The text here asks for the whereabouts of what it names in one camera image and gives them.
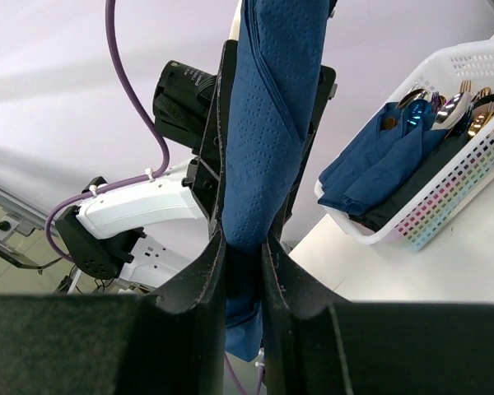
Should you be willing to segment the dark blue paper napkin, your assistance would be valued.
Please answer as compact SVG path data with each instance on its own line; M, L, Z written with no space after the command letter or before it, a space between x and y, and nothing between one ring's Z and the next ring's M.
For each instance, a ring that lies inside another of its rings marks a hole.
M246 1L241 8L226 138L221 223L226 351L258 356L261 249L300 170L331 1Z

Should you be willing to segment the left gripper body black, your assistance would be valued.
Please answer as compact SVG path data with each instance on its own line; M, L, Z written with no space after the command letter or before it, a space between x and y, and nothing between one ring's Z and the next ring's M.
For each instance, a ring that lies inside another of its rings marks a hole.
M155 130L164 138L188 147L193 157L162 175L192 198L206 217L199 200L199 154L207 126L217 75L169 61L157 83L152 101Z

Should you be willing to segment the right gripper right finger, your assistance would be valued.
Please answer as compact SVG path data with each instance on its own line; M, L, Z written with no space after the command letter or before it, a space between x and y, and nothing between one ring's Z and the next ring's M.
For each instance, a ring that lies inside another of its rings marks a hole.
M494 394L494 304L351 302L262 248L270 394Z

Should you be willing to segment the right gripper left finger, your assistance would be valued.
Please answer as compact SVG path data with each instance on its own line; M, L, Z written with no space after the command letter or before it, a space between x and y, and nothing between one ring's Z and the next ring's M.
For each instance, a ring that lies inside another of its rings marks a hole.
M0 394L220 394L221 232L148 295L0 295Z

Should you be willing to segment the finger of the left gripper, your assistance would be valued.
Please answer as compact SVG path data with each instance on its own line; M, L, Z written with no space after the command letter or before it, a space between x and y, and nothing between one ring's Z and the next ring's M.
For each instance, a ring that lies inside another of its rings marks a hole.
M291 186L289 193L286 196L286 200L282 204L282 207L278 211L271 226L272 233L279 241L282 240L282 232L285 224L292 216L292 209L296 200L296 196L298 194L299 187L301 185L305 167L310 157L310 152L315 141L316 134L319 129L320 121L324 115L324 111L327 107L328 102L334 97L336 90L337 83L335 70L331 67L322 65L319 72L319 80L315 95L314 108L310 118L304 149L301 155L299 172Z
M199 154L199 200L207 218L210 235L218 227L222 208L225 175L226 135L231 90L235 78L238 41L223 44L221 61L213 90L207 126Z

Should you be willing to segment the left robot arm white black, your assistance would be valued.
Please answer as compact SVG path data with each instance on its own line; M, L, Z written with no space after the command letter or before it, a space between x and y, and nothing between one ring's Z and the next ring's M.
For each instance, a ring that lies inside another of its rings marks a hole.
M93 179L86 198L68 207L56 228L72 260L88 276L122 287L155 290L182 271L189 260L145 233L167 221L220 217L223 152L237 43L224 44L215 75L169 61L153 97L156 130L188 147L190 160L157 176L151 170L129 186L109 189Z

